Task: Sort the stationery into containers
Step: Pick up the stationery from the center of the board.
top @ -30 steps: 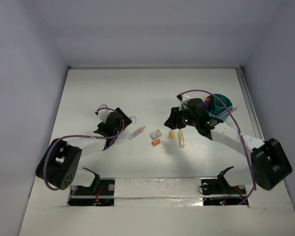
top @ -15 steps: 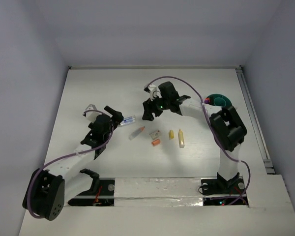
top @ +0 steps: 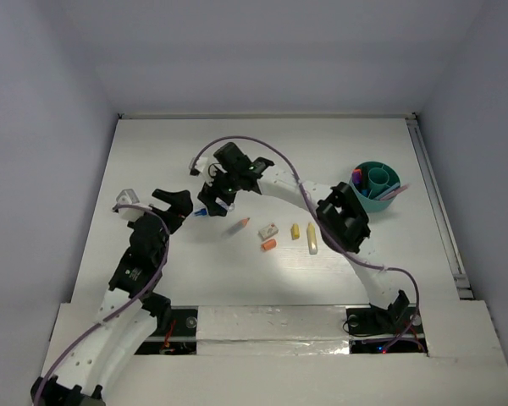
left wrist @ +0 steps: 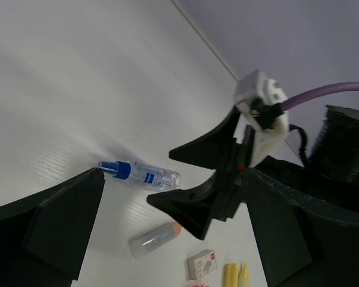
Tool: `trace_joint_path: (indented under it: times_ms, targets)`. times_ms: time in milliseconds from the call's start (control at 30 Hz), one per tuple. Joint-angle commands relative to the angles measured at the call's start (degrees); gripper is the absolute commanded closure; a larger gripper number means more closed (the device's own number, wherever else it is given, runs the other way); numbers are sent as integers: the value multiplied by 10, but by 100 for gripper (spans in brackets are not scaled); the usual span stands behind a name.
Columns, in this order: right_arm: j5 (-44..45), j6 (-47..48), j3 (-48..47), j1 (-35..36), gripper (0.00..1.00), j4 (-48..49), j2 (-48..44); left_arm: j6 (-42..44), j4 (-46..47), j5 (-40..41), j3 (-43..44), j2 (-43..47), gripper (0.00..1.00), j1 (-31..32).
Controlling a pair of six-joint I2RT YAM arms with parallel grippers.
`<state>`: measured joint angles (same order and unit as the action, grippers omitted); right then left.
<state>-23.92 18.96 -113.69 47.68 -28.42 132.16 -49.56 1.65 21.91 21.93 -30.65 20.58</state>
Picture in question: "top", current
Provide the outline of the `orange highlighter cap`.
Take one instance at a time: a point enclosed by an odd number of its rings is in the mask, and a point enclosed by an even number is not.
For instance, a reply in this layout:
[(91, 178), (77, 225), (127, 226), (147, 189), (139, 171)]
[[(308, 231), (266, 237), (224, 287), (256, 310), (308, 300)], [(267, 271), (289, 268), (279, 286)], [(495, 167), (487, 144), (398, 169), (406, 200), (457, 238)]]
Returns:
[(263, 252), (267, 252), (273, 250), (277, 246), (277, 241), (275, 239), (267, 239), (262, 242), (261, 250)]

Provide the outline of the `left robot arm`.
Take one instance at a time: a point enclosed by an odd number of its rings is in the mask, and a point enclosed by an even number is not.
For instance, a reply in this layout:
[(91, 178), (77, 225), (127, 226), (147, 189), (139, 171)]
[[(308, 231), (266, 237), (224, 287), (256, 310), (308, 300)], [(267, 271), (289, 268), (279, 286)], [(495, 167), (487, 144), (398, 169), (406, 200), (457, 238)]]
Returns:
[(130, 358), (152, 334), (173, 327), (170, 300), (155, 293), (168, 261), (169, 240), (192, 213), (187, 190), (155, 189), (161, 210), (124, 189), (112, 211), (131, 230), (129, 245), (108, 282), (93, 324), (36, 379), (34, 405), (104, 405)]

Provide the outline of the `purple capped black highlighter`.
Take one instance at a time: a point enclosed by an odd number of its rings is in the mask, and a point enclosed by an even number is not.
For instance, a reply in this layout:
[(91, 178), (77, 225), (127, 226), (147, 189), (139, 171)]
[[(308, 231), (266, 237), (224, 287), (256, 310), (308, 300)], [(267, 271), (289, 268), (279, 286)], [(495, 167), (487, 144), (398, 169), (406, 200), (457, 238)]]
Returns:
[(352, 172), (352, 183), (360, 189), (362, 186), (362, 170), (360, 168), (355, 168)]

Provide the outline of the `clear spray bottle blue cap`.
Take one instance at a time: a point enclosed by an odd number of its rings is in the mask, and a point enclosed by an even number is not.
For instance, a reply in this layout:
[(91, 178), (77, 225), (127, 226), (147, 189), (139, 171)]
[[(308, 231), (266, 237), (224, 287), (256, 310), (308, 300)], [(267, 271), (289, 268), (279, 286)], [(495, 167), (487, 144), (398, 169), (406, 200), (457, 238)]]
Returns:
[[(230, 212), (235, 209), (235, 204), (232, 203), (231, 205), (226, 205), (225, 203), (220, 204), (220, 206), (226, 211)], [(208, 210), (206, 207), (199, 208), (193, 211), (193, 215), (195, 217), (207, 217), (208, 216)]]

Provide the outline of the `white eraser box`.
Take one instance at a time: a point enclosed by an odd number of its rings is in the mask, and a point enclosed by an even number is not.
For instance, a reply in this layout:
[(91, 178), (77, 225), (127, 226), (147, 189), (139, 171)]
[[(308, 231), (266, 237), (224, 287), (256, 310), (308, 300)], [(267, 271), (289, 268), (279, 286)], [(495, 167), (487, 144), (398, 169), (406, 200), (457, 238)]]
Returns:
[(258, 231), (258, 235), (262, 240), (267, 240), (272, 238), (274, 235), (276, 235), (279, 232), (278, 227), (274, 223), (270, 223), (267, 226), (261, 228)]

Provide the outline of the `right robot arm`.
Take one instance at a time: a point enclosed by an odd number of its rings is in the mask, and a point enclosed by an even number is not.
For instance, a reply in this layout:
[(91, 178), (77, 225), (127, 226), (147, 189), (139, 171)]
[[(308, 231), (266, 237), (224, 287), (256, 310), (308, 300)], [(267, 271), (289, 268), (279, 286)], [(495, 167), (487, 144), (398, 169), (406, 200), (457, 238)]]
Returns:
[(377, 334), (405, 335), (413, 318), (406, 312), (418, 310), (404, 290), (397, 288), (392, 275), (399, 271), (384, 266), (369, 243), (369, 218), (352, 187), (335, 186), (301, 179), (294, 168), (277, 166), (258, 157), (251, 160), (235, 143), (234, 137), (221, 138), (223, 146), (212, 156), (197, 154), (191, 161), (190, 175), (204, 180), (198, 195), (210, 216), (224, 217), (238, 192), (254, 192), (273, 197), (306, 210), (318, 225), (323, 241), (351, 264), (368, 298)]

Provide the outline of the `blue capped black highlighter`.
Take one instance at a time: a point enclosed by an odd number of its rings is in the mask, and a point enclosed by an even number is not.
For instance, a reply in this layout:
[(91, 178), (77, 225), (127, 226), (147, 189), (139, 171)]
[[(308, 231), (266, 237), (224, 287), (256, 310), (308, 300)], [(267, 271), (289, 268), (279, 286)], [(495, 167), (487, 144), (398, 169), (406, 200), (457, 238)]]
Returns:
[(368, 188), (368, 166), (362, 166), (362, 180), (361, 180), (361, 193), (363, 196), (368, 197), (369, 188)]

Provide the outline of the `clear orange highlighter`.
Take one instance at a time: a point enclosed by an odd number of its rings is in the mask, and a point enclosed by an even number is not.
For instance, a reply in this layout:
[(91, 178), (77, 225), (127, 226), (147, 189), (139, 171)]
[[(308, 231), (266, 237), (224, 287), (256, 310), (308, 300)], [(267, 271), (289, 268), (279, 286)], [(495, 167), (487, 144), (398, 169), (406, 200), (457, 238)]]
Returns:
[(222, 236), (226, 239), (226, 238), (230, 238), (230, 237), (236, 235), (238, 232), (240, 232), (241, 230), (243, 230), (247, 226), (247, 224), (249, 223), (250, 220), (251, 219), (249, 217), (246, 217), (246, 218), (243, 218), (243, 219), (239, 220), (238, 222), (236, 222), (232, 226), (226, 228), (222, 232)]

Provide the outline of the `pink orange thin pen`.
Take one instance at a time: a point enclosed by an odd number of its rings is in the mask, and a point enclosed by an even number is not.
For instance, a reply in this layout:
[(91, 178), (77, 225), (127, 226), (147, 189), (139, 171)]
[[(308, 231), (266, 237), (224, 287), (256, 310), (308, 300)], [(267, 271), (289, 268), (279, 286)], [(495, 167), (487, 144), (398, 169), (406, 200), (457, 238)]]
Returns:
[(394, 199), (397, 195), (403, 193), (404, 191), (406, 191), (408, 188), (410, 187), (409, 184), (404, 184), (404, 185), (401, 185), (400, 187), (390, 191), (388, 194), (382, 196), (379, 200), (380, 201), (387, 201), (387, 200), (392, 200)]

